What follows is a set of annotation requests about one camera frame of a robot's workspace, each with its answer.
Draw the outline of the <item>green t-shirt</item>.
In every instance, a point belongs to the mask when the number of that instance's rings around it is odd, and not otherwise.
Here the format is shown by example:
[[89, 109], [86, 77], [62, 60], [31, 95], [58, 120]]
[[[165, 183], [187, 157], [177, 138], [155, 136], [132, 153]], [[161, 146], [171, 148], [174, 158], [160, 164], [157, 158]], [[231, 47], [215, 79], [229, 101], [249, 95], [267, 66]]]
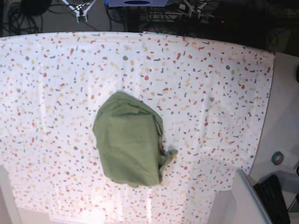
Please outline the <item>green t-shirt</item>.
[[177, 154], [163, 147], [163, 120], [142, 101], [116, 92], [98, 110], [93, 134], [104, 175], [133, 188], [163, 180], [165, 167]]

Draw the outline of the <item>terrazzo patterned tablecloth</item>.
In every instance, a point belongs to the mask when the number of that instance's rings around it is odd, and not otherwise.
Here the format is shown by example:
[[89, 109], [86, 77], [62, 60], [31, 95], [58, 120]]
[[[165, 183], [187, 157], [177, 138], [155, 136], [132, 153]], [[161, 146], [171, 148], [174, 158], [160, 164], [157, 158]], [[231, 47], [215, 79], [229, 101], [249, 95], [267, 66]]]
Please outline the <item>terrazzo patterned tablecloth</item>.
[[[205, 224], [215, 195], [249, 173], [275, 54], [150, 33], [49, 33], [0, 41], [0, 164], [16, 205], [87, 224]], [[163, 119], [178, 154], [163, 182], [104, 176], [92, 132], [117, 91]]]

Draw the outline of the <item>blue white box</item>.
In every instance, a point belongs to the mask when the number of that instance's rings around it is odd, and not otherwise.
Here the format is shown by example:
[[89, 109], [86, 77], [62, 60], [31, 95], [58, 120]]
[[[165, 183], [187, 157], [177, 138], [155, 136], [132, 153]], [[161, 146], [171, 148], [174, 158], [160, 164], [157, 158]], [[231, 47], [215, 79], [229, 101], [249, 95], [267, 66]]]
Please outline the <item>blue white box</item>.
[[174, 0], [105, 0], [104, 3], [111, 7], [164, 7], [173, 4]]

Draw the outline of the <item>white tripod stand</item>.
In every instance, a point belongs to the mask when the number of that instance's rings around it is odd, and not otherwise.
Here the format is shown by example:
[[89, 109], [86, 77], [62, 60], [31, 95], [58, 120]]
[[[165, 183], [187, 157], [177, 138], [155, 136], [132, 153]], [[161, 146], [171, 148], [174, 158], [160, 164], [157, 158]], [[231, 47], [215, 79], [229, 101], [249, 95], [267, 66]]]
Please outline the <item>white tripod stand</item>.
[[88, 21], [87, 13], [95, 4], [96, 0], [62, 0], [71, 11], [75, 12], [77, 22]]

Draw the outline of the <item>green tape roll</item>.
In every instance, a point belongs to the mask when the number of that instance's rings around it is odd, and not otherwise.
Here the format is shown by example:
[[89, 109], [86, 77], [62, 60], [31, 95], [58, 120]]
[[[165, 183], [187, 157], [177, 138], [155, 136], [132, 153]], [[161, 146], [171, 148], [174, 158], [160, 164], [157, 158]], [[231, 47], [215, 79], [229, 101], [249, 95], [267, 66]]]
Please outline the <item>green tape roll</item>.
[[271, 162], [275, 166], [280, 165], [283, 160], [284, 160], [284, 155], [281, 152], [275, 152], [271, 158]]

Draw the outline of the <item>black keyboard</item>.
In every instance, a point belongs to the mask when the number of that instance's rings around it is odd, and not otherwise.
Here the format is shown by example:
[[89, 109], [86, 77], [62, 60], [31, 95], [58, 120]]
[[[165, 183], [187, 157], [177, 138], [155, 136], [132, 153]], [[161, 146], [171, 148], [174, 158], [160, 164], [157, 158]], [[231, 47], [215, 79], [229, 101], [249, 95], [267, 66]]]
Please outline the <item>black keyboard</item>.
[[254, 190], [273, 224], [291, 223], [281, 185], [276, 175], [271, 175], [263, 182], [254, 185]]

